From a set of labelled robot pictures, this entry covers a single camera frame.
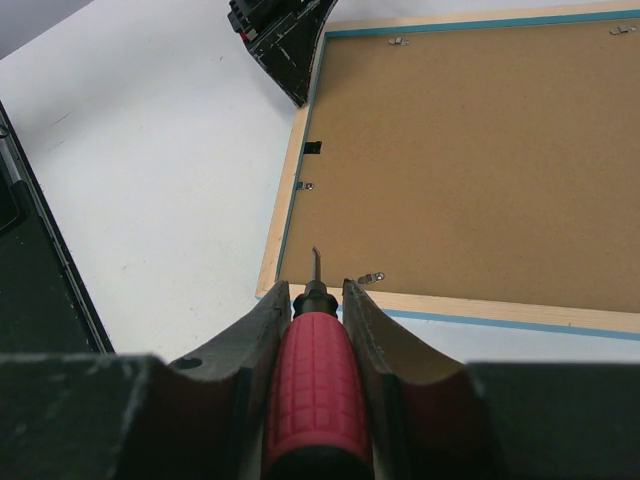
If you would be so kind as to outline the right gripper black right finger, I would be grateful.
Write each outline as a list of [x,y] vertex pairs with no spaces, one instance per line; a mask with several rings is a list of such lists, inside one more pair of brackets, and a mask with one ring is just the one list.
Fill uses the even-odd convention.
[[343,319],[390,479],[635,479],[639,368],[461,363],[351,280]]

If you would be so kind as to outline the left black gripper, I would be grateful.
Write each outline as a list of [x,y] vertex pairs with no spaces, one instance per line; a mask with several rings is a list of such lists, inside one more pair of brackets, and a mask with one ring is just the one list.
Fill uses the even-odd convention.
[[320,36],[335,5],[334,0],[230,0],[227,17],[258,65],[302,107]]

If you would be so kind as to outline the red handled screwdriver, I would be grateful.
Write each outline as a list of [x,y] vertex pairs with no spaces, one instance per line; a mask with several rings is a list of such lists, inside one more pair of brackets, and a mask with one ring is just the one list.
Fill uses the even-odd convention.
[[371,479],[363,383],[338,302],[312,252],[311,278],[293,302],[272,375],[264,424],[264,479]]

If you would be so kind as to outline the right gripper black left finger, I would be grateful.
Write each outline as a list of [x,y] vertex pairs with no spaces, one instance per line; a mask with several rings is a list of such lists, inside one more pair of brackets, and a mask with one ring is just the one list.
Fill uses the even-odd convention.
[[1,358],[5,479],[235,479],[291,314],[280,281],[189,354]]

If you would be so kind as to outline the blue wooden picture frame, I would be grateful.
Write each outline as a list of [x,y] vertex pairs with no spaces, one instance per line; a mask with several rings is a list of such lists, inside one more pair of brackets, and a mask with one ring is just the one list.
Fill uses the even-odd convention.
[[313,249],[392,315],[636,337],[638,3],[326,26],[257,294]]

